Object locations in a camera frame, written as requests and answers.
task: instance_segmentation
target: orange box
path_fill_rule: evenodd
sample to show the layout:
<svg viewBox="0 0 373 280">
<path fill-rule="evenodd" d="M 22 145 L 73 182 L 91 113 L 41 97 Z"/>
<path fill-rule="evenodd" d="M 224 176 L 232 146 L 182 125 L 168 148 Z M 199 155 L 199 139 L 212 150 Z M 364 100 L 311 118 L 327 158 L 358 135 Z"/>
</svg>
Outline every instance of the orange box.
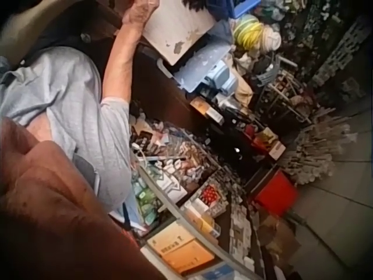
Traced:
<svg viewBox="0 0 373 280">
<path fill-rule="evenodd" d="M 214 254 L 204 248 L 197 240 L 163 256 L 163 259 L 178 273 L 198 267 L 214 259 Z"/>
<path fill-rule="evenodd" d="M 173 222 L 161 232 L 151 237 L 147 243 L 161 256 L 170 253 L 187 244 L 195 237 L 191 235 L 177 221 Z"/>
</svg>

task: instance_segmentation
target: red item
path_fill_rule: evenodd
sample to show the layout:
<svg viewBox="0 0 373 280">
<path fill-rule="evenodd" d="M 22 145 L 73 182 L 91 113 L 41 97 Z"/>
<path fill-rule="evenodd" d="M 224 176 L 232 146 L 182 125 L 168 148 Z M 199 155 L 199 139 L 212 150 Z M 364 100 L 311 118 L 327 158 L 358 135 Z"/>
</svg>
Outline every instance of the red item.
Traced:
<svg viewBox="0 0 373 280">
<path fill-rule="evenodd" d="M 298 197 L 298 191 L 288 178 L 278 170 L 262 191 L 254 198 L 268 212 L 282 216 Z"/>
</svg>

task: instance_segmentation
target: white wire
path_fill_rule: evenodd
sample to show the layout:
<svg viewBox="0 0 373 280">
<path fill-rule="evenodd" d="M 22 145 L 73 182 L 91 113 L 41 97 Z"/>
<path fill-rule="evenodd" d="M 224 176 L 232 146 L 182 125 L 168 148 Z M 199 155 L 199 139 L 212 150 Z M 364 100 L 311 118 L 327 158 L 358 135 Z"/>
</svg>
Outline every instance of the white wire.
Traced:
<svg viewBox="0 0 373 280">
<path fill-rule="evenodd" d="M 145 162 L 145 169 L 146 169 L 147 168 L 147 160 L 146 160 L 145 153 L 142 151 L 142 149 L 140 148 L 140 146 L 138 144 L 136 144 L 136 143 L 132 143 L 132 149 L 140 152 L 140 154 L 142 155 L 143 161 Z"/>
</svg>

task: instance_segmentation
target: sleeve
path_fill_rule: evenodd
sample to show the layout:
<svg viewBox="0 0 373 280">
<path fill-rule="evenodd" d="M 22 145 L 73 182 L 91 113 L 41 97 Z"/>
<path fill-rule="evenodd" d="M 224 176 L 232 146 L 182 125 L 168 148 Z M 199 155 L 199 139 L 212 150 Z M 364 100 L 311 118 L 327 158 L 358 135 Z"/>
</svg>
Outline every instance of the sleeve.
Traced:
<svg viewBox="0 0 373 280">
<path fill-rule="evenodd" d="M 129 160 L 129 104 L 119 97 L 106 97 L 101 101 L 102 117 L 114 138 L 116 150 Z"/>
<path fill-rule="evenodd" d="M 10 70 L 10 65 L 8 60 L 5 57 L 0 56 L 0 104 L 3 102 L 3 91 L 5 89 L 5 85 L 3 84 L 3 80 L 5 74 Z"/>
<path fill-rule="evenodd" d="M 10 70 L 10 65 L 5 57 L 0 56 L 0 84 L 2 84 L 2 77 Z"/>
</svg>

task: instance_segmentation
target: label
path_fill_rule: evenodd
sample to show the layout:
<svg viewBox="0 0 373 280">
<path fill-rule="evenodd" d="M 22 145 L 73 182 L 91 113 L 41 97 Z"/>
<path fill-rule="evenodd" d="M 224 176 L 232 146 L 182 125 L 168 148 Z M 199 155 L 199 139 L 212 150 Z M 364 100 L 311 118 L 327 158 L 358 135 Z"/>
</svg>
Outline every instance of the label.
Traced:
<svg viewBox="0 0 373 280">
<path fill-rule="evenodd" d="M 213 107 L 210 107 L 206 115 L 208 115 L 210 118 L 212 118 L 215 122 L 222 125 L 224 123 L 224 118 L 221 114 L 219 114 Z"/>
</svg>

